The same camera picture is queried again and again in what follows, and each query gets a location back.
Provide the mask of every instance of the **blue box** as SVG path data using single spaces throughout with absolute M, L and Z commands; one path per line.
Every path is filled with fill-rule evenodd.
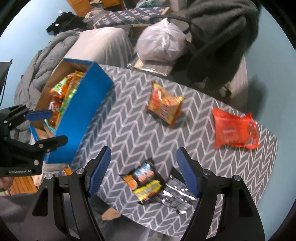
M 47 110 L 52 98 L 49 90 L 75 70 L 85 72 L 85 75 L 55 134 L 55 136 L 66 135 L 69 140 L 65 146 L 49 153 L 44 160 L 46 163 L 71 163 L 73 161 L 93 115 L 113 85 L 112 80 L 96 62 L 64 58 L 47 81 L 35 110 Z M 31 122 L 30 129 L 35 141 L 50 137 L 44 129 L 42 120 Z

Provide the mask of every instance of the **wall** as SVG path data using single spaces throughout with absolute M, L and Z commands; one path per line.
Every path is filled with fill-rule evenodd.
M 13 59 L 1 108 L 14 105 L 21 75 L 34 55 L 54 37 L 46 29 L 59 16 L 60 10 L 75 13 L 66 0 L 31 0 L 0 36 L 0 62 Z
M 265 9 L 260 16 L 258 38 L 245 58 L 249 108 L 279 143 L 270 180 L 258 203 L 268 240 L 296 198 L 296 52 Z

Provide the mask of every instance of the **tablecloth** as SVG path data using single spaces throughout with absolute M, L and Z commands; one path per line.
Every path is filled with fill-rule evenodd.
M 98 196 L 123 215 L 166 235 L 180 237 L 186 230 L 194 207 L 184 215 L 161 204 L 142 206 L 119 174 L 136 168 L 152 157 L 158 172 L 167 178 L 171 167 L 178 168 L 176 151 L 185 147 L 192 159 L 219 176 L 240 175 L 255 203 L 266 187 L 277 152 L 277 139 L 258 124 L 260 148 L 247 150 L 223 146 L 215 150 L 215 127 L 212 108 L 232 114 L 242 113 L 194 89 L 134 70 L 101 65 L 114 81 L 94 115 L 72 163 L 72 169 L 84 167 L 103 146 L 111 148 L 112 160 Z M 182 113 L 173 128 L 159 117 L 144 111 L 156 81 L 173 95 L 184 95 Z M 219 195 L 208 236 L 216 233 L 221 213 Z

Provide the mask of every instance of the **yellow snack package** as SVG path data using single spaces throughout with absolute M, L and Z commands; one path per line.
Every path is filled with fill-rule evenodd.
M 170 126 L 181 113 L 184 96 L 174 97 L 156 82 L 152 82 L 152 91 L 147 109 L 153 111 Z

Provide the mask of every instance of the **chevron pattern tablecloth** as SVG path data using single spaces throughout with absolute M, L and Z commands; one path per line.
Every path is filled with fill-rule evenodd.
M 176 151 L 179 147 L 185 147 L 192 159 L 216 175 L 241 175 L 255 203 L 258 202 L 276 157 L 277 139 L 274 134 L 259 125 L 261 147 L 257 150 L 230 146 L 215 150 L 212 108 L 218 107 L 242 115 L 237 110 L 169 80 L 134 70 L 111 66 L 102 68 L 114 81 L 114 88 L 94 115 L 76 153 L 72 169 L 84 167 L 88 160 L 98 155 L 103 146 L 110 147 L 112 160 L 98 192 L 107 204 L 155 231 L 175 237 L 182 236 L 194 207 L 186 214 L 178 215 L 161 204 L 139 205 L 136 196 L 119 177 L 119 174 L 127 173 L 152 157 L 158 172 L 166 178 L 172 166 L 178 168 Z M 152 81 L 176 96 L 185 96 L 182 114 L 174 128 L 154 114 L 144 111 Z M 221 207 L 222 197 L 218 196 L 209 237 L 216 233 Z

